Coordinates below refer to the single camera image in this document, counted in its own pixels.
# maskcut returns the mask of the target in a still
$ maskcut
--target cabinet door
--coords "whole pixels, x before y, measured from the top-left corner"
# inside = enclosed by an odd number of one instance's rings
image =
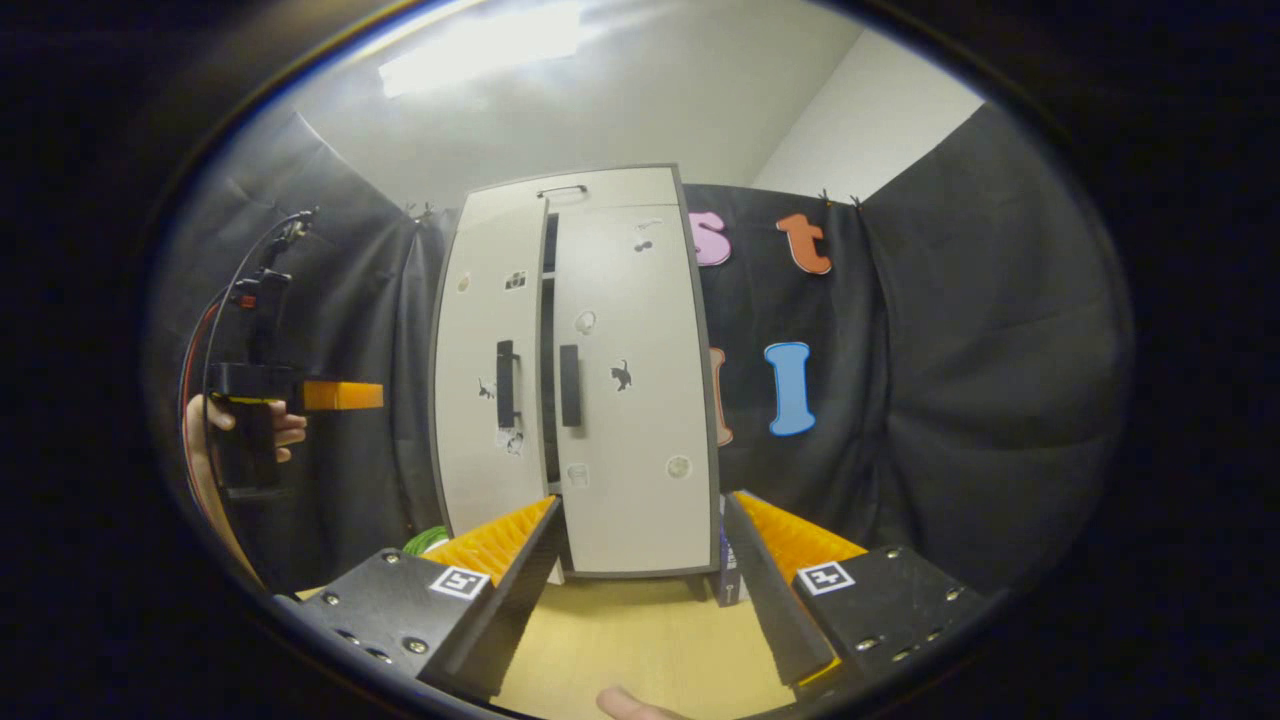
[[[712,564],[714,425],[692,266],[678,205],[559,217],[556,433],[575,573]]]
[[[431,397],[440,501],[454,536],[547,497],[538,346],[545,219],[545,201],[529,199],[460,229],[449,250]],[[517,356],[511,429],[498,427],[508,400],[500,342]]]

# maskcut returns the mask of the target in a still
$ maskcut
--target finger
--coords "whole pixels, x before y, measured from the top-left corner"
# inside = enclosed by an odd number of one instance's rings
[[[291,430],[280,430],[275,433],[275,446],[293,445],[296,442],[302,442],[307,439],[307,432],[302,428],[293,428]]]
[[[678,715],[640,702],[617,685],[600,691],[595,696],[595,706],[613,720],[678,720]]]
[[[273,415],[271,424],[278,430],[287,430],[289,428],[307,427],[307,419],[302,415]]]
[[[206,411],[209,413],[209,424],[224,430],[229,430],[236,427],[236,416],[230,414],[229,410],[223,407],[218,402],[206,402]]]

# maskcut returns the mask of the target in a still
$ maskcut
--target cabinet top handle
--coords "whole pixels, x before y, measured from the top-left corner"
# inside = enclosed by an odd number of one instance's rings
[[[564,187],[548,187],[547,190],[539,190],[538,197],[547,195],[548,192],[556,192],[557,190],[576,190],[579,192],[586,192],[585,184],[566,184]]]

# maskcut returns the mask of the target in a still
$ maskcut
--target orange gripper pad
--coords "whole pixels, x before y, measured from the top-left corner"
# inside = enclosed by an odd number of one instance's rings
[[[435,550],[424,552],[422,557],[442,565],[485,573],[493,579],[494,587],[498,587],[554,501],[556,496],[544,497],[527,507],[472,528]]]
[[[841,562],[858,557],[867,550],[826,530],[813,523],[797,518],[745,492],[733,493],[742,503],[742,510],[751,518],[755,532],[760,533],[764,547],[769,548],[773,564],[778,566],[782,578],[791,584],[801,568]]]
[[[383,406],[383,386],[374,383],[302,383],[303,410],[366,410]]]

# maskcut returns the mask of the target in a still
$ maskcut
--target ceiling light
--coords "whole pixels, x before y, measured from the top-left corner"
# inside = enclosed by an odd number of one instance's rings
[[[566,58],[577,53],[577,4],[556,3],[460,24],[384,64],[378,72],[383,77],[383,92],[396,97],[502,68]]]

